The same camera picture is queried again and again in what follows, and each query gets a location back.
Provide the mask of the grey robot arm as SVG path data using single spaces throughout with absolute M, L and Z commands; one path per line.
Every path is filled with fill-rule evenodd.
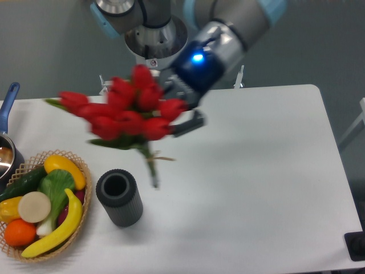
M 92 1 L 104 33 L 123 37 L 138 64 L 152 69 L 167 99 L 185 100 L 193 117 L 177 125 L 181 136 L 204 124 L 201 98 L 286 10 L 285 1 L 182 1 L 183 18 L 170 1 Z

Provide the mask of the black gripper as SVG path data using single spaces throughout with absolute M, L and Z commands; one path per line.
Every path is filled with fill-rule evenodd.
M 202 97 L 223 76 L 225 66 L 217 49 L 219 41 L 192 41 L 181 54 L 161 72 L 160 84 L 164 99 L 181 99 L 188 110 L 196 108 Z M 171 135 L 175 138 L 205 125 L 204 114 L 194 110 L 192 117 L 180 124 L 174 124 Z

